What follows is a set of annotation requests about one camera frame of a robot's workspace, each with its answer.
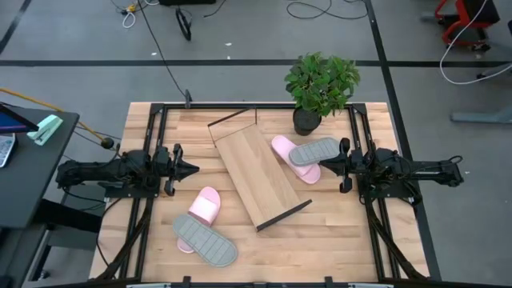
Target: black desk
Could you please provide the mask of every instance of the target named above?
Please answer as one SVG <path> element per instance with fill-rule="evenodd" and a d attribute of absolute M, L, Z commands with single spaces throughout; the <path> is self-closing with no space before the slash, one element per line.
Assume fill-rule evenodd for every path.
<path fill-rule="evenodd" d="M 101 218 L 42 199 L 78 121 L 75 113 L 13 108 L 38 123 L 59 116 L 63 123 L 44 146 L 18 134 L 18 148 L 6 168 L 0 169 L 0 275 L 19 287 L 34 260 L 48 224 L 81 230 L 99 230 Z"/>

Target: gray floor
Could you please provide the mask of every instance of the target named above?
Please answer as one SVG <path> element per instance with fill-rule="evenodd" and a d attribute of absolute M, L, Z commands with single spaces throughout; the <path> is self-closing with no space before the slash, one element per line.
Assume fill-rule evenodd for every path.
<path fill-rule="evenodd" d="M 127 0 L 117 0 L 125 5 Z M 310 0 L 318 6 L 327 1 Z M 512 46 L 505 23 L 512 2 L 494 0 L 502 21 L 489 31 L 494 42 Z M 145 11 L 167 59 L 290 59 L 320 50 L 357 60 L 378 60 L 367 18 L 346 21 L 330 17 L 298 20 L 286 13 L 286 0 L 228 0 L 218 14 L 202 15 L 215 6 L 187 7 L 194 15 L 193 41 L 186 42 L 174 10 L 152 6 Z M 437 0 L 373 0 L 389 60 L 436 61 L 444 53 L 441 29 L 419 21 Z M 21 6 L 21 0 L 0 1 L 0 35 Z M 364 13 L 361 3 L 334 1 L 334 11 L 347 16 Z M 306 9 L 296 13 L 307 14 Z M 0 60 L 148 60 L 156 46 L 137 13 L 132 29 L 121 27 L 122 16 L 107 0 L 33 0 Z M 492 49 L 480 61 L 511 60 L 512 54 Z M 474 61 L 464 49 L 448 60 Z M 283 78 L 288 66 L 171 67 L 194 100 L 289 100 Z M 360 102 L 387 102 L 380 67 L 360 67 L 362 81 L 354 96 Z M 477 69 L 447 69 L 455 80 L 474 78 Z M 495 111 L 512 105 L 511 77 L 472 86 L 453 86 L 435 68 L 391 68 L 394 86 L 416 159 L 442 159 L 461 154 L 465 183 L 456 189 L 422 185 L 434 248 L 444 280 L 512 285 L 512 182 L 510 129 L 505 125 L 452 123 L 452 111 Z M 1 67 L 0 86 L 80 113 L 102 132 L 122 136 L 127 107 L 133 101 L 178 101 L 163 67 Z M 36 107 L 7 95 L 0 101 Z M 66 155 L 101 161 L 109 152 L 73 137 Z M 46 197 L 58 201 L 52 186 Z M 92 252 L 53 250 L 46 268 L 53 276 L 26 286 L 44 286 L 87 278 Z"/>

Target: red chair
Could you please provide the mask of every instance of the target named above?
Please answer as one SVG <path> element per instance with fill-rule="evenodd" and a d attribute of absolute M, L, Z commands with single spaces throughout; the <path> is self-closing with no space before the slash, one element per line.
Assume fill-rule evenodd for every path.
<path fill-rule="evenodd" d="M 441 0 L 435 10 L 435 17 L 438 23 L 446 28 L 445 33 L 442 35 L 442 40 L 445 44 L 449 45 L 452 43 L 455 36 L 457 36 L 464 27 L 470 24 L 471 20 L 474 19 L 477 12 L 482 8 L 485 0 L 456 0 L 455 6 L 457 7 L 457 14 L 440 14 L 439 11 L 447 2 L 448 0 Z M 455 41 L 454 45 L 472 46 L 473 50 L 484 52 L 490 49 L 490 46 L 486 44 L 487 35 L 485 28 L 492 26 L 500 19 L 493 0 L 488 0 L 485 4 L 480 15 L 468 27 L 468 30 L 471 28 L 476 34 L 473 33 L 472 38 L 462 39 L 462 36 L 466 34 L 466 32 L 464 32 L 464 34 Z"/>

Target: wooden table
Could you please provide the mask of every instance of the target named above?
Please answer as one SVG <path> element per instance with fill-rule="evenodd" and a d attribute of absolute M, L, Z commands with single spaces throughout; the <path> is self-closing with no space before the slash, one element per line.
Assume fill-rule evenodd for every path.
<path fill-rule="evenodd" d="M 123 151 L 142 148 L 150 104 L 131 103 L 122 139 Z M 397 149 L 387 104 L 367 103 L 366 107 L 377 147 Z M 191 276 L 193 282 L 323 282 L 325 276 L 332 276 L 335 282 L 376 281 L 368 221 L 365 208 L 358 200 L 356 181 L 353 191 L 340 194 L 341 178 L 324 167 L 320 181 L 308 185 L 299 180 L 276 155 L 300 199 L 313 199 L 313 202 L 296 214 L 256 232 L 206 126 L 235 111 L 190 109 L 168 113 L 163 145 L 172 150 L 175 143 L 181 143 L 183 159 L 201 167 L 201 171 L 176 182 L 175 196 L 168 197 L 161 191 L 155 199 L 142 280 L 181 282 L 183 276 Z M 327 136 L 352 138 L 346 111 L 336 117 L 324 118 L 320 127 L 307 137 L 294 132 L 292 113 L 292 110 L 283 109 L 258 110 L 258 128 L 268 142 L 278 134 L 287 136 L 298 145 Z M 155 121 L 154 139 L 158 124 L 159 120 Z M 151 149 L 155 144 L 156 140 L 153 140 Z M 213 228 L 231 239 L 238 248 L 238 259 L 225 268 L 208 266 L 197 254 L 184 254 L 176 247 L 173 219 L 187 212 L 204 186 L 215 188 L 222 200 Z M 109 261 L 125 241 L 131 203 L 131 199 L 121 200 L 103 219 L 99 245 Z M 428 275 L 413 209 L 397 199 L 387 199 L 386 204 L 398 247 L 419 272 Z M 381 250 L 386 275 L 390 276 L 383 242 Z M 128 276 L 134 274 L 137 252 L 136 245 L 132 250 Z M 105 267 L 97 252 L 90 276 L 97 276 Z"/>

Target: wooden plank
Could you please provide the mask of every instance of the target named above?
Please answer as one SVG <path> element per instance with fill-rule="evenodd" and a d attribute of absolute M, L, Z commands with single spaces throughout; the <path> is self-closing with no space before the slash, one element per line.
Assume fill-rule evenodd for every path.
<path fill-rule="evenodd" d="M 303 204 L 256 125 L 220 138 L 215 145 L 257 230 Z"/>
<path fill-rule="evenodd" d="M 366 108 L 377 147 L 397 149 L 387 104 L 367 103 Z M 149 109 L 148 102 L 130 105 L 122 149 L 142 148 Z M 330 275 L 338 282 L 375 281 L 368 221 L 364 206 L 358 201 L 357 187 L 348 194 L 340 194 L 341 179 L 327 169 L 322 168 L 317 183 L 307 185 L 276 155 L 299 199 L 313 202 L 292 217 L 255 231 L 206 126 L 233 112 L 236 110 L 170 111 L 172 116 L 168 115 L 163 145 L 172 148 L 175 143 L 181 143 L 184 160 L 200 166 L 201 171 L 176 182 L 175 196 L 168 197 L 161 191 L 155 199 L 142 280 L 180 282 L 183 276 L 189 275 L 193 282 L 323 282 Z M 283 109 L 258 110 L 258 128 L 267 143 L 275 135 L 283 134 L 298 145 L 331 136 L 347 137 L 354 146 L 347 113 L 324 118 L 320 127 L 306 137 L 294 132 L 292 113 L 293 110 Z M 222 208 L 213 228 L 232 239 L 240 255 L 240 261 L 221 269 L 208 266 L 196 254 L 181 254 L 172 232 L 173 219 L 187 212 L 204 186 L 214 187 L 221 196 Z M 428 275 L 413 209 L 397 199 L 387 199 L 386 203 L 395 242 L 414 267 Z M 99 244 L 108 261 L 112 261 L 124 243 L 130 208 L 131 200 L 123 199 L 103 219 Z M 389 271 L 384 245 L 381 249 L 384 267 Z M 130 262 L 134 262 L 137 252 L 135 247 Z M 104 269 L 105 264 L 96 251 L 90 276 L 93 278 Z M 128 275 L 133 274 L 132 264 Z"/>

